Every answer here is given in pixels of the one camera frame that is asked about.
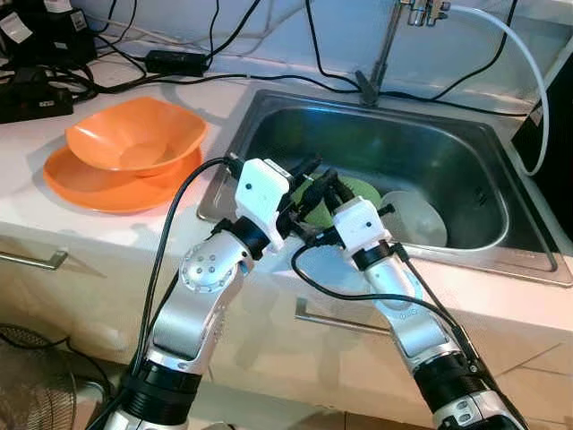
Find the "orange oval plate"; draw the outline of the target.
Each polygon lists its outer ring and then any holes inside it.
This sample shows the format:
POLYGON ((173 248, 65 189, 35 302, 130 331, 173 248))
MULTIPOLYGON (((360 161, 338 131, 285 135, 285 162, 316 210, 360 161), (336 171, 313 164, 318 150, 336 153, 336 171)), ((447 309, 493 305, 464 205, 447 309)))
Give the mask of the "orange oval plate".
POLYGON ((69 149, 57 149, 42 168, 56 195, 82 208, 115 214, 148 211, 167 205, 194 169, 203 163, 200 149, 155 175, 90 167, 69 149))

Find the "stainless steel sink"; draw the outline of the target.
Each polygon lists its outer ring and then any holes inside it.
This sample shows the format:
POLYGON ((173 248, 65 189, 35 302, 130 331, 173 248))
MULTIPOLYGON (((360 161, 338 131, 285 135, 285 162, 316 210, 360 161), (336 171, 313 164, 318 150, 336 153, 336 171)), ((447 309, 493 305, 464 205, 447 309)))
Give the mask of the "stainless steel sink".
POLYGON ((421 261, 568 288, 573 276, 502 142, 488 125, 394 109, 365 109, 286 91, 257 90, 213 154, 321 168, 385 194, 426 198, 445 222, 441 246, 406 241, 421 261))

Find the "black chargers with labels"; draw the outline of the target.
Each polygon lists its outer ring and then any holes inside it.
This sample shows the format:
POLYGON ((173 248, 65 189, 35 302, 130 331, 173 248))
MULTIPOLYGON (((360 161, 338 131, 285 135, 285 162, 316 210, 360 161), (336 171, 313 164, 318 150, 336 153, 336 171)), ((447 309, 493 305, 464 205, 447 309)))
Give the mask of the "black chargers with labels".
POLYGON ((11 68, 82 68, 97 58, 94 38, 70 0, 0 0, 0 60, 11 68))

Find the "black power adapter brick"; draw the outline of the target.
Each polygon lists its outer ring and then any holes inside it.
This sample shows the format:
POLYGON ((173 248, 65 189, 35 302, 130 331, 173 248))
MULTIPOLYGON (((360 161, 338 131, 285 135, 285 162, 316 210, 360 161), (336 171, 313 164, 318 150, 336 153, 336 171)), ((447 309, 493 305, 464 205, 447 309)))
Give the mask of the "black power adapter brick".
POLYGON ((159 77, 203 77, 210 61, 211 57, 206 54, 171 50, 151 50, 142 60, 148 73, 159 77))

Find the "black appliance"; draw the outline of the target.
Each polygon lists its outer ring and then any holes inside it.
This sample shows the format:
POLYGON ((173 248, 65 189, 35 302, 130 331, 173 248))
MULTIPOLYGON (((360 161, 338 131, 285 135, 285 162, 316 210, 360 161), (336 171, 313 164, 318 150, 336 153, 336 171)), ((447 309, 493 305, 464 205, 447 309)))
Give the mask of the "black appliance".
POLYGON ((573 233, 572 53, 573 42, 568 41, 544 75, 550 106, 548 114, 542 114, 541 108, 536 107, 511 139, 524 167, 531 169, 541 152, 542 131, 548 131, 548 146, 543 152, 542 164, 531 180, 565 237, 573 233))

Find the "pale grey bowl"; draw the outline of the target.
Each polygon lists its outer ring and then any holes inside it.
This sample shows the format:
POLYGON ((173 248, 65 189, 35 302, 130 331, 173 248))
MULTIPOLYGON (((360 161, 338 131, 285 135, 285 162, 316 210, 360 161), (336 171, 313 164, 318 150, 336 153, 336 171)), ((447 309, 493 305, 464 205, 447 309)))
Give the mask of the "pale grey bowl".
POLYGON ((443 247, 448 243, 445 221, 426 198, 409 190, 392 190, 381 197, 381 205, 393 212, 381 216, 394 240, 405 245, 443 247))

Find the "orange plastic bowl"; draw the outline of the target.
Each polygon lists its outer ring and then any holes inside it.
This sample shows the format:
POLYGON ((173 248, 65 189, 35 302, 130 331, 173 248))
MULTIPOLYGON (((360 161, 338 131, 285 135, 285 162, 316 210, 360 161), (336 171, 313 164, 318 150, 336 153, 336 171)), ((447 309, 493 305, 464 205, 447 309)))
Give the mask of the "orange plastic bowl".
POLYGON ((155 176, 197 151, 208 123, 152 97, 128 99, 66 128, 68 148, 89 167, 155 176))

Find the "black power strip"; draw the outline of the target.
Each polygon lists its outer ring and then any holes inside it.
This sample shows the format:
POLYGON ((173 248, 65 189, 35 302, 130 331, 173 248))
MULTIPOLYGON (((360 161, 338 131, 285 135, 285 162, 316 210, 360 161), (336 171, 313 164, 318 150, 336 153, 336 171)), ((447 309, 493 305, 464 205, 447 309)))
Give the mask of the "black power strip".
POLYGON ((50 85, 42 68, 18 68, 0 83, 0 125, 73 114, 73 95, 50 85))

